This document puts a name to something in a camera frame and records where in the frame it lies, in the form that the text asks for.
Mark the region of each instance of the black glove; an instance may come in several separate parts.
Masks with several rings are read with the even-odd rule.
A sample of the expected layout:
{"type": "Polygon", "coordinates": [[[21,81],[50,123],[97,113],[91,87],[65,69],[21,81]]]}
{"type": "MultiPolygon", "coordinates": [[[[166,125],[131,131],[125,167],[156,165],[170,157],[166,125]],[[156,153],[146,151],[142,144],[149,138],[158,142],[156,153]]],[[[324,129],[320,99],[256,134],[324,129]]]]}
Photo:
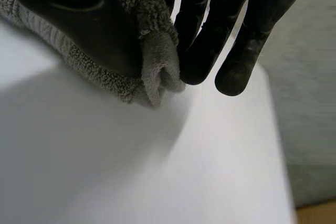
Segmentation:
{"type": "MultiPolygon", "coordinates": [[[[165,0],[172,10],[174,0],[165,0]]],[[[208,0],[181,0],[175,21],[180,44],[181,79],[202,83],[223,50],[246,0],[211,0],[210,11],[201,26],[208,0]]],[[[215,84],[226,95],[242,93],[275,23],[295,0],[249,0],[247,13],[237,39],[220,68],[215,84]]]]}
{"type": "Polygon", "coordinates": [[[18,0],[47,20],[102,67],[123,76],[141,75],[136,27],[118,0],[18,0]]]}

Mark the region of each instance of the gray microfiber towel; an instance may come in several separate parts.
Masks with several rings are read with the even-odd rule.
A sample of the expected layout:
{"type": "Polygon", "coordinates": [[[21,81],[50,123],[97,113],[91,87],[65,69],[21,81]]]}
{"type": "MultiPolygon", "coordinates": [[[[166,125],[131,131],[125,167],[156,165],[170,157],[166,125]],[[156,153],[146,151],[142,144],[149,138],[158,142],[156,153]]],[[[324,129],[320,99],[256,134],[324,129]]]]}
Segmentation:
{"type": "Polygon", "coordinates": [[[116,94],[123,102],[159,106],[165,90],[184,90],[176,53],[178,39],[168,8],[164,0],[120,0],[120,3],[138,26],[143,51],[141,79],[123,77],[95,64],[57,28],[16,0],[0,0],[0,16],[39,35],[74,71],[116,94]]]}

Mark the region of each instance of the hand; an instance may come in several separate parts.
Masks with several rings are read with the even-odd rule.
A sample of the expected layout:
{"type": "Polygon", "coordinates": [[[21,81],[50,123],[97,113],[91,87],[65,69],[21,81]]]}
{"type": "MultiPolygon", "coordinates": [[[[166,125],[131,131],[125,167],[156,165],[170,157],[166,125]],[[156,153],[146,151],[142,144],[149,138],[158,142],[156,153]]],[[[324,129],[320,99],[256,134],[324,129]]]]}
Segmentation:
{"type": "MultiPolygon", "coordinates": [[[[170,10],[174,0],[165,0],[170,10]]],[[[180,56],[181,79],[188,84],[200,84],[211,71],[221,53],[239,12],[246,0],[211,0],[208,18],[197,36],[201,26],[208,0],[181,0],[180,12],[175,21],[180,43],[177,51],[180,56]]],[[[226,86],[232,86],[232,92],[222,92],[227,95],[237,95],[244,89],[239,75],[231,76],[226,86]]]]}
{"type": "Polygon", "coordinates": [[[98,65],[123,76],[141,76],[136,25],[118,0],[18,1],[62,31],[98,65]]]}

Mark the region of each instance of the white surface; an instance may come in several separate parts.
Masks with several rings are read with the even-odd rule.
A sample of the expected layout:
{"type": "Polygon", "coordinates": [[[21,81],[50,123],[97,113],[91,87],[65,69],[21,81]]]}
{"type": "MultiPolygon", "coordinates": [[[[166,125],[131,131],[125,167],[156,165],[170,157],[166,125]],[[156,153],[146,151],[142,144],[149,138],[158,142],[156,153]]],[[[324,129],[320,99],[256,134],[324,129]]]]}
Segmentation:
{"type": "Polygon", "coordinates": [[[127,105],[0,22],[0,223],[293,223],[266,76],[127,105]]]}

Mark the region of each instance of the microfiber cloth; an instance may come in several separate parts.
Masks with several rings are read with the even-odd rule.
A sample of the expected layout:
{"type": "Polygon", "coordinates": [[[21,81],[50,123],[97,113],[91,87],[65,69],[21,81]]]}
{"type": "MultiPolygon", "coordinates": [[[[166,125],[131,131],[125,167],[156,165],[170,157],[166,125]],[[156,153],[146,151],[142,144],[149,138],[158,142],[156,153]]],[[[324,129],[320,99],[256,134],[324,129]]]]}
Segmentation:
{"type": "Polygon", "coordinates": [[[52,45],[74,71],[123,102],[159,106],[165,90],[181,92],[177,33],[164,0],[119,0],[136,23],[143,53],[141,78],[109,72],[94,63],[56,27],[26,9],[16,0],[0,0],[0,16],[28,28],[52,45]]]}

